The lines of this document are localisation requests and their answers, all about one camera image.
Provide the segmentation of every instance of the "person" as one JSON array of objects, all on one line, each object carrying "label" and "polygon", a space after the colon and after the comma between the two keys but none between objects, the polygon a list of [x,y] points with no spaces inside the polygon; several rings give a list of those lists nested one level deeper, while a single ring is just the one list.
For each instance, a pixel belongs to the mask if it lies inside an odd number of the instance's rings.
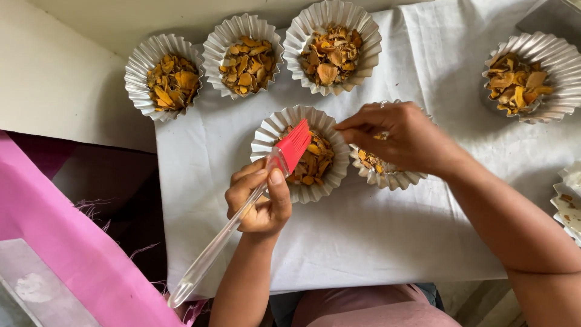
[{"label": "person", "polygon": [[[531,327],[581,326],[581,250],[540,208],[490,173],[431,123],[416,104],[364,105],[337,124],[355,143],[386,162],[442,178],[480,238],[501,261]],[[388,131],[385,141],[374,135]],[[232,175],[225,197],[230,218],[253,188],[267,179],[262,197],[243,219],[240,242],[218,288],[211,327],[255,327],[269,299],[272,250],[292,213],[280,170],[265,160]],[[459,326],[428,303],[415,285],[311,290],[280,327]]]}]

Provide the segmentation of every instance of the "hand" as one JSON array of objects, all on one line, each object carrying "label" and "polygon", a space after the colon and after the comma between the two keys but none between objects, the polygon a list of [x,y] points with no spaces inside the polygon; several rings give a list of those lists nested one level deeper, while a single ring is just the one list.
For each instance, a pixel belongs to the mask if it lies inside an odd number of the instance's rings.
[{"label": "hand", "polygon": [[[383,108],[379,104],[364,105],[335,129],[348,144],[355,143],[404,170],[444,178],[474,160],[413,102],[385,104]],[[389,132],[387,140],[373,138],[382,131]]]},{"label": "hand", "polygon": [[228,219],[242,207],[253,189],[268,177],[270,200],[261,196],[250,211],[242,218],[238,230],[245,233],[277,234],[286,224],[292,213],[289,188],[280,169],[273,169],[270,174],[264,168],[266,158],[242,167],[230,180],[230,188],[224,195],[228,203]]}]

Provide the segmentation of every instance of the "empty foil cup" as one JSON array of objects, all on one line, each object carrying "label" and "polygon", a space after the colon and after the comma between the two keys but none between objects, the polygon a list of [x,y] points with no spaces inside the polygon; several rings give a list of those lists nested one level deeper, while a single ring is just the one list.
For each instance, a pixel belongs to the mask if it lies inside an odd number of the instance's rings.
[{"label": "empty foil cup", "polygon": [[[155,111],[155,104],[149,98],[151,90],[147,85],[147,72],[155,68],[166,54],[180,55],[196,65],[200,87],[186,108],[175,111]],[[129,57],[129,62],[125,66],[125,89],[129,92],[129,99],[133,100],[133,105],[141,110],[144,116],[166,122],[185,115],[189,109],[193,108],[195,100],[200,97],[203,76],[201,65],[198,51],[190,42],[184,41],[183,37],[177,37],[175,34],[152,36],[135,48]]]},{"label": "empty foil cup", "polygon": [[581,247],[581,161],[561,170],[559,176],[563,178],[563,182],[553,186],[557,196],[551,199],[551,203],[558,210],[553,219]]},{"label": "empty foil cup", "polygon": [[313,106],[296,105],[287,107],[281,112],[273,113],[265,119],[254,134],[252,141],[252,162],[264,158],[271,152],[272,147],[278,141],[278,137],[286,132],[289,125],[296,126],[303,118],[307,119],[312,131],[321,133],[331,143],[335,157],[331,170],[327,170],[322,176],[323,185],[296,185],[288,183],[291,203],[317,202],[323,196],[328,196],[331,191],[339,187],[341,180],[347,176],[349,166],[349,147],[343,141],[341,134],[333,129],[335,118],[327,116],[324,111],[316,110]]},{"label": "empty foil cup", "polygon": [[[401,102],[399,99],[393,101],[395,104],[399,102]],[[391,102],[383,101],[381,102],[381,106],[388,103]],[[430,120],[433,119],[431,115],[426,114],[426,116]],[[359,176],[366,177],[367,184],[369,185],[377,184],[380,189],[389,187],[391,191],[398,188],[406,190],[410,184],[417,185],[420,179],[428,178],[428,174],[425,173],[409,172],[407,170],[400,171],[395,165],[391,163],[386,163],[386,165],[383,167],[384,171],[382,173],[378,173],[375,169],[369,169],[363,165],[361,159],[359,158],[358,146],[355,144],[349,144],[349,146],[353,149],[349,154],[351,158],[355,159],[353,161],[353,166],[359,168]]]},{"label": "empty foil cup", "polygon": [[[329,25],[341,25],[350,33],[356,29],[361,35],[363,44],[359,49],[357,67],[353,75],[342,84],[330,86],[317,86],[309,80],[304,72],[300,56],[303,51],[310,51],[309,44],[313,40],[313,32],[325,31]],[[339,95],[343,91],[351,92],[356,85],[362,85],[366,77],[370,77],[373,67],[379,63],[381,52],[381,35],[379,26],[373,21],[371,15],[351,2],[339,0],[326,0],[314,3],[301,11],[300,15],[292,20],[290,28],[286,31],[286,39],[283,43],[285,54],[283,58],[288,62],[288,69],[292,72],[294,80],[300,80],[303,87],[311,89],[311,93]]]},{"label": "empty foil cup", "polygon": [[[238,98],[238,94],[233,89],[227,87],[222,83],[222,74],[220,73],[220,66],[224,65],[224,57],[228,53],[228,49],[232,44],[241,44],[241,36],[248,36],[255,41],[267,40],[272,44],[274,51],[274,59],[276,65],[274,67],[274,74],[265,88],[261,88],[258,93],[268,91],[268,85],[275,82],[276,74],[280,73],[280,65],[282,64],[283,47],[280,45],[281,37],[274,32],[276,28],[268,25],[266,20],[258,19],[257,15],[249,16],[245,13],[242,16],[234,16],[232,19],[225,20],[222,25],[214,28],[214,32],[208,35],[208,40],[204,42],[204,70],[208,77],[208,82],[216,90],[220,90],[223,97],[230,96],[232,100]],[[240,95],[245,98],[252,92]]]},{"label": "empty foil cup", "polygon": [[541,70],[548,73],[546,84],[554,88],[549,95],[541,95],[527,108],[530,112],[507,113],[506,116],[518,116],[519,122],[529,124],[559,122],[565,114],[572,114],[581,106],[581,55],[574,45],[564,38],[552,34],[536,32],[532,35],[522,33],[511,36],[508,42],[498,44],[498,49],[490,53],[492,58],[485,61],[486,71],[482,73],[485,81],[481,90],[482,101],[491,110],[499,111],[498,100],[490,98],[492,91],[486,89],[490,81],[488,69],[498,59],[508,53],[515,53],[524,63],[540,63]]}]

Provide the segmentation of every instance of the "forearm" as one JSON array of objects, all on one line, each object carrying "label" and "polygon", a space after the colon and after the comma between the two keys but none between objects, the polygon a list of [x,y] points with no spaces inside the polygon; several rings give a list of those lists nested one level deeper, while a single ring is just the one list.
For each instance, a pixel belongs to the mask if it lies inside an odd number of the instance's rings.
[{"label": "forearm", "polygon": [[268,304],[270,264],[278,234],[244,233],[220,282],[210,327],[256,327]]},{"label": "forearm", "polygon": [[480,238],[508,269],[581,271],[581,251],[544,211],[476,161],[444,177]]}]

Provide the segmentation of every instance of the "person's left hand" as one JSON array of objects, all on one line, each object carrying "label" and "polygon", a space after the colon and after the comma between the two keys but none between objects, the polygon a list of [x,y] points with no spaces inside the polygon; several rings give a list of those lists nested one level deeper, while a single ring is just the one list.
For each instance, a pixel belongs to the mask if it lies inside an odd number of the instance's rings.
[{"label": "person's left hand", "polygon": [[242,167],[239,172],[232,175],[230,188],[224,195],[228,203],[227,216],[231,219],[250,196],[252,190],[268,178],[270,200],[261,196],[256,201],[254,207],[242,218],[242,223],[238,227],[241,232],[276,234],[291,216],[289,188],[282,172],[276,168],[268,174],[265,166],[266,158],[263,158]]}]

